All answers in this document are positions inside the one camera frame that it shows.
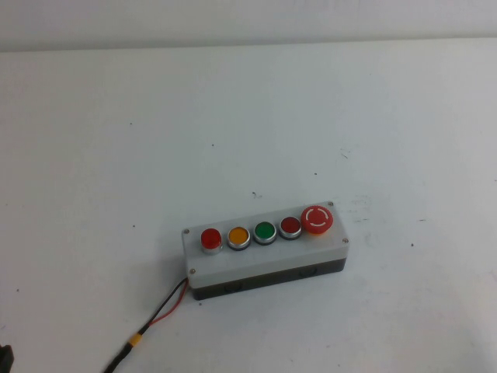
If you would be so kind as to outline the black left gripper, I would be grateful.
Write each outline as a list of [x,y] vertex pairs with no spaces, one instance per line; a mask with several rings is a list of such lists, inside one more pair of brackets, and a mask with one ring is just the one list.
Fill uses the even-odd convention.
[[14,362],[11,345],[0,346],[0,373],[9,373]]

